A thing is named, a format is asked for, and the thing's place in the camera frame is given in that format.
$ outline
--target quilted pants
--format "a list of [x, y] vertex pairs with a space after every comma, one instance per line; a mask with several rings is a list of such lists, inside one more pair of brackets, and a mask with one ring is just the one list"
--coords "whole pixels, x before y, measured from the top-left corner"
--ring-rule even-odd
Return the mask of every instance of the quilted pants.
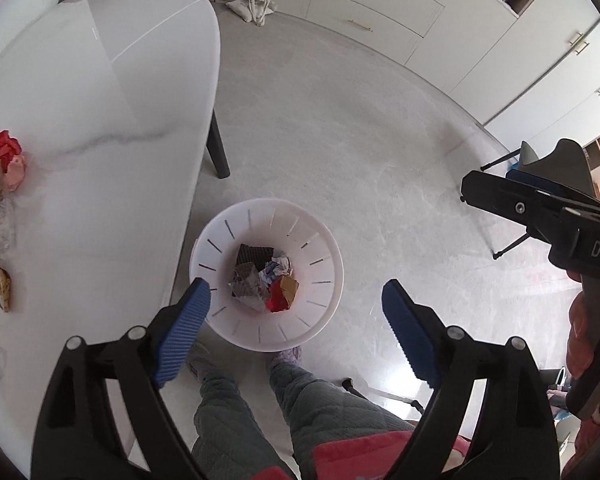
[[[269, 383], [289, 425], [303, 480], [315, 480], [312, 452], [323, 442], [413, 430], [380, 406], [294, 365], [273, 367]], [[209, 480], [248, 480], [272, 466], [295, 478], [264, 438], [234, 381], [212, 370], [200, 393], [202, 402], [194, 417], [199, 437], [192, 453]]]

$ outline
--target person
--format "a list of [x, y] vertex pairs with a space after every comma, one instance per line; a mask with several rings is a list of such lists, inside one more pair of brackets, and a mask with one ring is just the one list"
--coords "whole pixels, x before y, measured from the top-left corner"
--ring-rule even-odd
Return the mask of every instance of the person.
[[[582, 278], [576, 272], [567, 271], [567, 275], [576, 282]], [[584, 371], [589, 368], [593, 361], [593, 348], [587, 339], [587, 309], [585, 307], [584, 293], [580, 292], [571, 303], [569, 309], [569, 321], [571, 330], [567, 342], [567, 369], [574, 379], [579, 379]], [[575, 465], [582, 459], [585, 453], [596, 441], [600, 434], [600, 404], [594, 415], [589, 420], [583, 420], [580, 431], [574, 443], [576, 453], [570, 458], [564, 467], [563, 475], [572, 471]]]
[[[414, 426], [384, 408], [304, 370], [300, 347], [275, 354], [269, 384], [291, 432], [302, 480], [371, 480], [389, 471]], [[237, 384], [199, 342], [188, 365], [202, 382], [192, 455], [209, 480], [294, 480], [265, 439]], [[469, 443], [458, 437], [445, 469], [462, 463]]]

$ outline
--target crumpled paper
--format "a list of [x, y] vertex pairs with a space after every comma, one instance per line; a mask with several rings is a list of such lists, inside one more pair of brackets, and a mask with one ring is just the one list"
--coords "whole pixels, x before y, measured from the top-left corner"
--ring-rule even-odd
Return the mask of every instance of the crumpled paper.
[[232, 295], [258, 312], [288, 310], [298, 290], [291, 272], [291, 261], [282, 251], [242, 244], [230, 283]]
[[11, 276], [0, 267], [0, 308], [8, 312], [11, 308]]
[[4, 174], [4, 185], [15, 191], [24, 180], [27, 162], [22, 155], [18, 139], [9, 136], [8, 130], [0, 132], [0, 168]]

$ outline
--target hand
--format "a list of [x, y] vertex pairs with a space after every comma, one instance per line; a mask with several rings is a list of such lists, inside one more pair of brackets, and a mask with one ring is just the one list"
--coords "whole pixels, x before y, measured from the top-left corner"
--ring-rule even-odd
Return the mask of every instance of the hand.
[[[581, 282], [579, 274], [567, 271], [567, 275], [576, 282]], [[584, 305], [584, 293], [576, 296], [569, 309], [571, 331], [567, 343], [567, 368], [575, 379], [579, 379], [593, 361], [593, 348], [587, 338], [587, 309]]]

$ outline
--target white cloth bag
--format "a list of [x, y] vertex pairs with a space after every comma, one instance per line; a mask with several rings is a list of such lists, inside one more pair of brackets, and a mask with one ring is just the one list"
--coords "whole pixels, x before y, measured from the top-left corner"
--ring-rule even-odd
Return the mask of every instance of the white cloth bag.
[[226, 5], [245, 22], [253, 20], [259, 27], [264, 25], [265, 16], [276, 10], [276, 4], [271, 0], [234, 0]]

